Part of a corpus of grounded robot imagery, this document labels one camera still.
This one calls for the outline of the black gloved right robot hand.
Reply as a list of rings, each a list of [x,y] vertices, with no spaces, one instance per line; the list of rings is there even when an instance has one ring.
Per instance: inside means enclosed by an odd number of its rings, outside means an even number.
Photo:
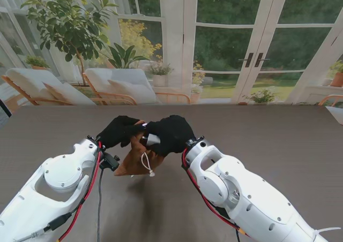
[[[159,137],[160,143],[151,145],[150,150],[163,157],[169,153],[181,153],[186,149],[189,140],[196,140],[189,123],[179,115],[171,115],[157,122],[149,122],[145,131]]]

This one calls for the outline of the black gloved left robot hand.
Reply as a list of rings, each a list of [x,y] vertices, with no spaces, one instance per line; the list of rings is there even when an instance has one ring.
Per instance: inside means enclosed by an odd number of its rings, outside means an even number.
[[[120,144],[125,147],[130,143],[130,139],[144,130],[143,120],[138,120],[128,116],[118,116],[96,136],[96,140],[101,142],[106,148],[112,148]]]

